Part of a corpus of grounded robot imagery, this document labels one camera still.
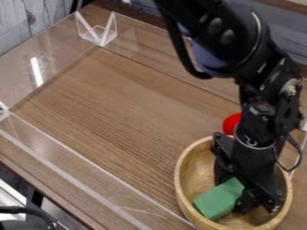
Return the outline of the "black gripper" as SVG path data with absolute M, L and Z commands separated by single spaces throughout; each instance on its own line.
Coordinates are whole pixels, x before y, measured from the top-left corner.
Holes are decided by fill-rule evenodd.
M 247 146 L 220 132 L 212 138 L 215 184 L 235 177 L 244 186 L 232 211 L 244 215 L 263 206 L 269 214 L 279 212 L 287 198 L 287 184 L 272 150 Z

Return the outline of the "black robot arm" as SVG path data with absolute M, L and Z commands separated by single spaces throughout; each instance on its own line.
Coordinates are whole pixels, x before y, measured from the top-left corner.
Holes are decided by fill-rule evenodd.
M 241 117 L 233 136 L 213 134 L 215 183 L 241 185 L 229 209 L 275 212 L 287 187 L 278 178 L 280 152 L 300 126 L 302 76 L 253 9 L 224 0 L 153 0 L 187 72 L 199 79 L 231 77 Z

